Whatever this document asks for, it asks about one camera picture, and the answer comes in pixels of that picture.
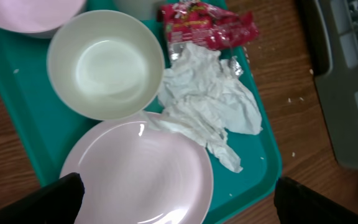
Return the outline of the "white bowl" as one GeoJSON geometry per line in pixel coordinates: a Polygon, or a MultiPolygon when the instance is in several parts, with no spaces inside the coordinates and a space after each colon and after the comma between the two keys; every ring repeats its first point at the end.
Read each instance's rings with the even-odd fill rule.
{"type": "Polygon", "coordinates": [[[143,110],[156,97],[164,70],[156,36],[119,11],[88,11],[70,19],[47,51],[48,79],[59,99],[96,120],[143,110]]]}

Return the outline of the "white napkin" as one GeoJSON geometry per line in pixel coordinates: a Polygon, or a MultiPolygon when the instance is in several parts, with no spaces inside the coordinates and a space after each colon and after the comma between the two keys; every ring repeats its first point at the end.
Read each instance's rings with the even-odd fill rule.
{"type": "Polygon", "coordinates": [[[220,55],[187,43],[164,71],[157,95],[161,115],[141,116],[150,128],[180,133],[205,147],[225,168],[240,173],[241,158],[228,146],[228,133],[258,135],[262,115],[254,94],[235,75],[234,61],[220,55]]]}

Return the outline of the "red snack wrapper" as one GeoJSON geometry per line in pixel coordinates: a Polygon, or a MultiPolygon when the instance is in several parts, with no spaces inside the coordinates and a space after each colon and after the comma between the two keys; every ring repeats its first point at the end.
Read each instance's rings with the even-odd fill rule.
{"type": "Polygon", "coordinates": [[[188,42],[217,51],[243,45],[259,34],[251,12],[238,15],[201,1],[164,4],[159,13],[172,62],[188,42]]]}

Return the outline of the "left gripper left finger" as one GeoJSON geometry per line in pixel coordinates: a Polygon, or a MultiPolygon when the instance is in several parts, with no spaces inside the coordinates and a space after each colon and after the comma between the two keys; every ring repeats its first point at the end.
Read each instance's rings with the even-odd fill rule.
{"type": "Polygon", "coordinates": [[[72,172],[0,209],[0,223],[74,223],[84,194],[80,174],[72,172]]]}

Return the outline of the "pink bowl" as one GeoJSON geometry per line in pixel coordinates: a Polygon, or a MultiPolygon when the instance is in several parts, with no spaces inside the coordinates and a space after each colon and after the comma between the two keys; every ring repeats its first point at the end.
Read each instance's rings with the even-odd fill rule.
{"type": "Polygon", "coordinates": [[[0,0],[0,29],[49,39],[85,7],[86,0],[0,0]]]}

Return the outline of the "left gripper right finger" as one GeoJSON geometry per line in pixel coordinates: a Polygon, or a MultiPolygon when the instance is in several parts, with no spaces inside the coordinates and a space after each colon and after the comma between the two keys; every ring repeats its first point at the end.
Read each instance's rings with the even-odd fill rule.
{"type": "Polygon", "coordinates": [[[281,224],[358,224],[358,214],[289,177],[277,180],[273,202],[281,224]]]}

